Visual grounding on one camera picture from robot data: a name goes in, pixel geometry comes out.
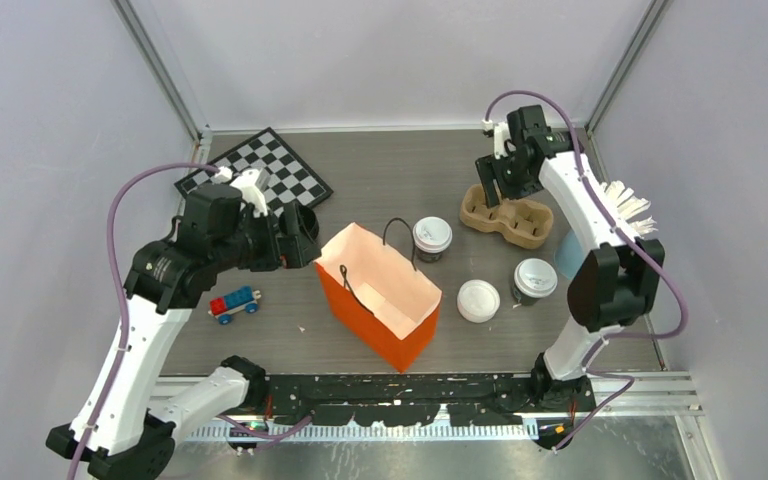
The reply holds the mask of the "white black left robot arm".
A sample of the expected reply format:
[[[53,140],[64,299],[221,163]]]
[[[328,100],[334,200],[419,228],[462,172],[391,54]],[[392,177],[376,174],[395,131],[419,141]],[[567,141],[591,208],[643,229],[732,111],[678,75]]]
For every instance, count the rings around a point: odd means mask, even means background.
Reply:
[[[155,479],[175,447],[214,417],[258,412],[264,369],[233,355],[207,378],[158,406],[149,403],[167,355],[218,276],[239,269],[297,269],[319,256],[315,216],[298,202],[259,212],[227,184],[186,198],[166,237],[133,257],[117,285],[121,317],[99,377],[79,414],[50,430],[47,447],[97,479]]]

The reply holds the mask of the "orange paper bag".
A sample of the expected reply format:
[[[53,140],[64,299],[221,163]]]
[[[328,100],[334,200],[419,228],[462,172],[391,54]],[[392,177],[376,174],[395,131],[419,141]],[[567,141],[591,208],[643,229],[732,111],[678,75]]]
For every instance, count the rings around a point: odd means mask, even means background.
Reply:
[[[394,217],[377,234],[351,222],[321,248],[314,261],[333,316],[399,373],[432,341],[443,293],[417,264],[411,240],[405,256],[388,240]]]

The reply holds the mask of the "dark translucent coffee cup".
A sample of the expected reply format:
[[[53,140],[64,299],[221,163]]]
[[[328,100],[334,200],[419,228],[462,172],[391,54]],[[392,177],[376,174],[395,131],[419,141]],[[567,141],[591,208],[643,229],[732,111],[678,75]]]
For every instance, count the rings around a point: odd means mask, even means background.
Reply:
[[[445,254],[445,249],[427,251],[419,246],[416,247],[416,258],[425,263],[435,263],[440,261]]]

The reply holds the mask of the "white plastic cup lid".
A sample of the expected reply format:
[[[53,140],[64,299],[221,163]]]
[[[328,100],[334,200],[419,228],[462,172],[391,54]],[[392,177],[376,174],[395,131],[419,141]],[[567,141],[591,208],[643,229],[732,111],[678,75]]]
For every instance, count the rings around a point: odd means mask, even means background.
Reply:
[[[444,252],[451,244],[453,230],[449,223],[436,216],[419,219],[412,229],[416,246],[429,254]]]

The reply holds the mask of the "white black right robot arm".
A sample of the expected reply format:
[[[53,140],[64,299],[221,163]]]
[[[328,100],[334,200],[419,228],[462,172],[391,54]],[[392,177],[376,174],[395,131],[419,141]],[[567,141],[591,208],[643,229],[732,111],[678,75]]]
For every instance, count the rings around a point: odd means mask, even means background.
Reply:
[[[532,370],[532,400],[556,410],[599,343],[652,309],[665,251],[609,204],[575,133],[549,127],[541,106],[520,107],[503,122],[485,118],[482,130],[493,141],[492,154],[475,162],[487,206],[549,192],[584,255],[567,290],[570,317]]]

